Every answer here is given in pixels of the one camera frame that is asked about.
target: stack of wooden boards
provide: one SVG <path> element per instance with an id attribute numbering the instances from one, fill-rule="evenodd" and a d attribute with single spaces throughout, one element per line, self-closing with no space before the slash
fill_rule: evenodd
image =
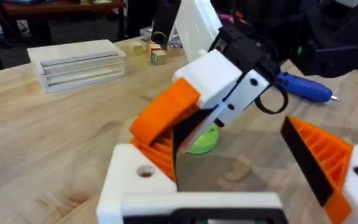
<path id="1" fill-rule="evenodd" d="M 109 40 L 36 47 L 27 51 L 46 93 L 126 74 L 126 54 Z"/>
<path id="2" fill-rule="evenodd" d="M 168 46 L 167 51 L 163 50 L 159 44 L 148 40 L 146 42 L 147 56 L 154 65 L 163 65 L 167 62 L 167 54 L 169 56 L 180 55 L 178 46 Z M 139 41 L 131 42 L 132 55 L 140 55 L 144 52 L 144 45 Z"/>

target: small wooden cube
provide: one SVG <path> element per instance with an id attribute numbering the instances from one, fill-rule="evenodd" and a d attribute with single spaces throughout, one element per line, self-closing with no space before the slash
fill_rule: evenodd
<path id="1" fill-rule="evenodd" d="M 152 52 L 154 50 L 162 50 L 162 49 L 161 49 L 161 46 L 159 44 L 150 44 L 149 45 L 149 58 L 151 58 Z"/>
<path id="2" fill-rule="evenodd" d="M 154 50 L 151 60 L 155 65 L 163 65 L 167 62 L 167 55 L 163 50 Z"/>
<path id="3" fill-rule="evenodd" d="M 140 55 L 141 53 L 143 53 L 143 44 L 139 41 L 131 42 L 131 52 L 132 55 Z"/>
<path id="4" fill-rule="evenodd" d="M 155 44 L 155 42 L 153 42 L 152 40 L 147 40 L 146 41 L 146 51 L 147 52 L 149 52 L 150 44 Z"/>

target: wooden table surface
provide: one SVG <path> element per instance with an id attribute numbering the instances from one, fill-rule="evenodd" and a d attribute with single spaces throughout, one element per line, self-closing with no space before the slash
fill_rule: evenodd
<path id="1" fill-rule="evenodd" d="M 56 14 L 84 11 L 108 11 L 116 8 L 123 8 L 122 0 L 112 0 L 110 3 L 93 3 L 92 0 L 81 0 L 73 2 L 70 0 L 56 0 L 52 2 L 38 2 L 34 4 L 18 4 L 3 2 L 6 13 L 11 17 L 39 16 L 42 14 Z"/>
<path id="2" fill-rule="evenodd" d="M 129 52 L 127 41 L 118 43 Z M 126 124 L 171 84 L 185 58 L 153 66 L 128 56 L 129 74 L 110 82 L 59 93 L 43 93 L 30 65 L 0 71 L 0 224 L 96 223 L 95 208 L 114 145 Z M 290 63 L 284 70 L 299 73 Z M 340 102 L 313 105 L 295 96 L 277 115 L 254 105 L 234 124 L 219 130 L 217 148 L 178 160 L 183 190 L 278 192 L 290 223 L 322 223 L 322 209 L 295 164 L 279 129 L 285 114 L 309 121 L 358 143 L 358 72 L 325 80 Z M 264 103 L 279 107 L 268 90 Z M 222 180 L 236 158 L 252 161 L 239 182 Z"/>

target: table in background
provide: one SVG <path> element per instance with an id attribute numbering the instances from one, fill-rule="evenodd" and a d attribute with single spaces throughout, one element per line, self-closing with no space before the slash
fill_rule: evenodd
<path id="1" fill-rule="evenodd" d="M 130 41 L 117 45 L 129 53 Z M 174 71 L 184 64 L 184 56 L 154 66 L 143 55 L 128 55 L 128 76 L 50 94 L 42 91 L 30 65 L 1 70 L 0 224 L 96 223 L 99 194 L 124 123 L 170 86 Z M 283 69 L 299 74 L 290 63 Z M 219 130 L 215 150 L 179 157 L 181 189 L 273 190 L 290 223 L 322 223 L 323 209 L 279 130 L 290 114 L 358 143 L 358 72 L 313 79 L 342 101 L 322 106 L 290 96 L 288 108 L 276 115 L 251 105 Z M 281 94 L 271 88 L 262 101 L 278 108 Z M 239 156 L 252 161 L 252 172 L 223 189 L 219 180 Z"/>
<path id="2" fill-rule="evenodd" d="M 68 16 L 70 14 L 84 12 L 111 12 L 118 9 L 119 38 L 124 38 L 124 2 L 112 0 L 109 3 L 93 3 L 92 0 L 73 2 L 69 0 L 56 0 L 52 2 L 39 2 L 34 4 L 18 4 L 3 2 L 2 6 L 9 20 L 26 19 L 32 38 L 41 45 L 52 44 L 48 19 L 53 17 Z"/>

